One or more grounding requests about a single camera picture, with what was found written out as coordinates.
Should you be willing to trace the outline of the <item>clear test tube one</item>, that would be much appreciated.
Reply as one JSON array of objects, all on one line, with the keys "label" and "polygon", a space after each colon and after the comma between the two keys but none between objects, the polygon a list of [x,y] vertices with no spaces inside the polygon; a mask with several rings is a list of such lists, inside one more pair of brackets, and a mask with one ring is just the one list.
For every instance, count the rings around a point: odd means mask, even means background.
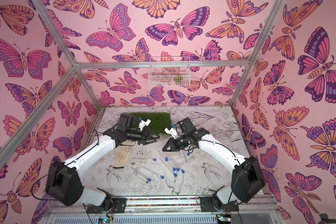
[{"label": "clear test tube one", "polygon": [[189,162],[189,156],[184,151],[182,152],[182,154],[183,154],[183,158],[184,158],[185,162],[188,163]]},{"label": "clear test tube one", "polygon": [[158,155],[161,163],[174,175],[174,177],[177,177],[177,169],[170,160],[161,152],[159,152]]}]

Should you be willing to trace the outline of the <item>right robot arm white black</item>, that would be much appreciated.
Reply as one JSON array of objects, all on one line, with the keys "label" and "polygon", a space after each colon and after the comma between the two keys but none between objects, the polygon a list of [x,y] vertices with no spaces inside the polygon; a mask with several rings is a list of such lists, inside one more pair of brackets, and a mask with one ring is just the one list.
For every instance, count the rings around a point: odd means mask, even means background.
[{"label": "right robot arm white black", "polygon": [[162,148],[163,152],[176,152],[188,147],[198,148],[220,162],[230,173],[230,186],[223,186],[212,194],[212,202],[218,211],[226,211],[236,201],[249,202],[265,185],[258,160],[239,155],[220,143],[204,128],[197,129],[189,118],[164,129],[171,138]]}]

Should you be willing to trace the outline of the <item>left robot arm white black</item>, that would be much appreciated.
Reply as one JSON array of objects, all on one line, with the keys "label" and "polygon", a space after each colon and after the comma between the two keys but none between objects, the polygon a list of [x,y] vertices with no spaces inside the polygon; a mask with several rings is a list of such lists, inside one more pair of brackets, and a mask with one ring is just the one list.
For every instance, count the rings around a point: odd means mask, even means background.
[{"label": "left robot arm white black", "polygon": [[110,211],[113,207],[112,195],[103,189],[83,186],[83,176],[101,157],[127,140],[138,145],[147,145],[157,142],[160,138],[148,128],[149,119],[140,119],[136,128],[133,127],[134,123],[134,116],[123,113],[118,122],[104,131],[95,143],[64,162],[52,163],[45,187],[46,194],[65,206],[80,203],[95,206],[102,212]]}]

